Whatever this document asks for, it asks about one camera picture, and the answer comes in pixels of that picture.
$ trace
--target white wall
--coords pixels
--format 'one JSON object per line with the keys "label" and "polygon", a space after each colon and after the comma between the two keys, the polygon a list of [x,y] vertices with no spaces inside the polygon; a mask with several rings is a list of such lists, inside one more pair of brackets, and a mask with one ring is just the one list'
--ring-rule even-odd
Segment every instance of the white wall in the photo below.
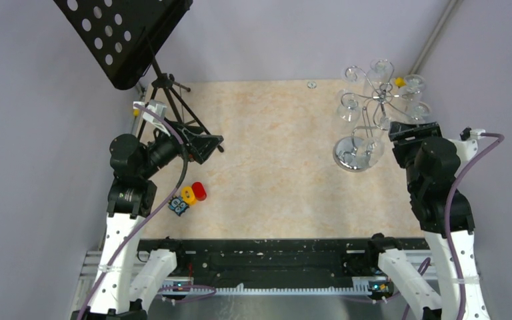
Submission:
{"label": "white wall", "polygon": [[0,0],[0,319],[66,319],[105,228],[115,90],[52,1]]}
{"label": "white wall", "polygon": [[332,79],[379,57],[405,74],[447,2],[195,0],[157,57],[184,82]]}
{"label": "white wall", "polygon": [[421,70],[443,134],[505,134],[460,186],[476,223],[476,261],[494,319],[512,319],[512,1],[464,1]]}

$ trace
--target round chrome base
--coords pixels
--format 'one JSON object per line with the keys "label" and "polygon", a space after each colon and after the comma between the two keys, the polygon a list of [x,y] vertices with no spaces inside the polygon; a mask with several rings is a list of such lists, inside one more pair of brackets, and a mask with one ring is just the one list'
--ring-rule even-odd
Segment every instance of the round chrome base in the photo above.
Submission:
{"label": "round chrome base", "polygon": [[362,138],[345,137],[335,144],[333,158],[339,167],[350,172],[362,172],[368,169],[356,161],[356,150],[362,142],[364,142]]}

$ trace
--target black music stand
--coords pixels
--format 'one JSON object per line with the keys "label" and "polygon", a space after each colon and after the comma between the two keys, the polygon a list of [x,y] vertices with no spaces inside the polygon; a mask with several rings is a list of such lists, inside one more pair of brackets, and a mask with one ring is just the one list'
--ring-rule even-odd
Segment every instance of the black music stand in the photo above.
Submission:
{"label": "black music stand", "polygon": [[[162,89],[175,114],[183,123],[171,93],[206,134],[210,132],[179,96],[174,85],[190,92],[191,89],[175,82],[172,75],[162,73],[155,54],[160,50],[175,26],[189,10],[193,0],[54,0],[67,20],[79,34],[113,86],[120,90],[132,88],[152,64],[157,79],[154,90]],[[139,138],[144,130],[142,122]]]}

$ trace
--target beige tabletop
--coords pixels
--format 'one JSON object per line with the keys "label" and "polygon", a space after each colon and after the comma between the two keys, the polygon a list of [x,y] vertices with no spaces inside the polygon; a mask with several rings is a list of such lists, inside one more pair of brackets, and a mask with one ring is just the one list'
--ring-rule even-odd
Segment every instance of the beige tabletop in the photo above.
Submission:
{"label": "beige tabletop", "polygon": [[[184,185],[202,182],[207,199],[181,217],[163,208],[143,238],[422,236],[387,136],[378,164],[362,173],[342,170],[333,160],[343,137],[333,115],[345,83],[318,80],[310,89],[307,82],[187,84],[192,92],[184,91],[184,100],[212,134],[224,136],[225,152],[189,164]],[[157,99],[166,101],[162,90]],[[173,118],[170,109],[167,116]],[[191,120],[187,112],[185,118]],[[152,128],[143,142],[153,140]],[[181,165],[175,159],[152,178],[155,207],[174,188]]]}

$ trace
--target gray floor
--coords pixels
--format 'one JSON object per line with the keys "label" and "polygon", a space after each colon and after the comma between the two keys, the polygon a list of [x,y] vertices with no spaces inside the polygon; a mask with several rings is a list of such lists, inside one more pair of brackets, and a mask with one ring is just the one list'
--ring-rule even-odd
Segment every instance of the gray floor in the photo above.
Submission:
{"label": "gray floor", "polygon": [[404,308],[405,300],[401,297],[388,304],[372,305],[329,296],[218,296],[175,307],[171,303],[156,300],[150,307],[148,319],[399,320]]}

